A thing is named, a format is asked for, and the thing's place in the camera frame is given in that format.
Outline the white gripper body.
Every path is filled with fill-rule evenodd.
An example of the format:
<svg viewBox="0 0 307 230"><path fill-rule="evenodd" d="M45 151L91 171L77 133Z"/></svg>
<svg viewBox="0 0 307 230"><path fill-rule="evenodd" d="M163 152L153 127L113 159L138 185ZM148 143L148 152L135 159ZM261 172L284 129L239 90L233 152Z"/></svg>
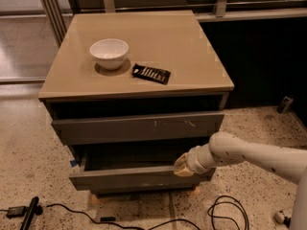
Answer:
<svg viewBox="0 0 307 230"><path fill-rule="evenodd" d="M209 145L196 146L187 152L186 165L192 173L202 174L215 165L214 156Z"/></svg>

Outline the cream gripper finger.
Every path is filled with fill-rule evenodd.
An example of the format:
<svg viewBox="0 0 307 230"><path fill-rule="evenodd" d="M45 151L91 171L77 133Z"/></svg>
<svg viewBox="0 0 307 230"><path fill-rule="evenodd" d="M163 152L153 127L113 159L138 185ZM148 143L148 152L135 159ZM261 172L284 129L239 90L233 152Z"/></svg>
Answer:
<svg viewBox="0 0 307 230"><path fill-rule="evenodd" d="M183 153L180 158L175 162L174 174L180 177L192 176L194 172L188 167L188 155Z"/></svg>

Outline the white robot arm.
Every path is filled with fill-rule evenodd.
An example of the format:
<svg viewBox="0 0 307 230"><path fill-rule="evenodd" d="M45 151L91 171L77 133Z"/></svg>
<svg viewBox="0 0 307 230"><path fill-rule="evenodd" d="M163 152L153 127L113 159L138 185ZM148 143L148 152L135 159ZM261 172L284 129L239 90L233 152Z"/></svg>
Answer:
<svg viewBox="0 0 307 230"><path fill-rule="evenodd" d="M185 177L244 161L297 185L289 230L307 229L307 150L251 143L227 132L214 133L209 142L183 153L174 173Z"/></svg>

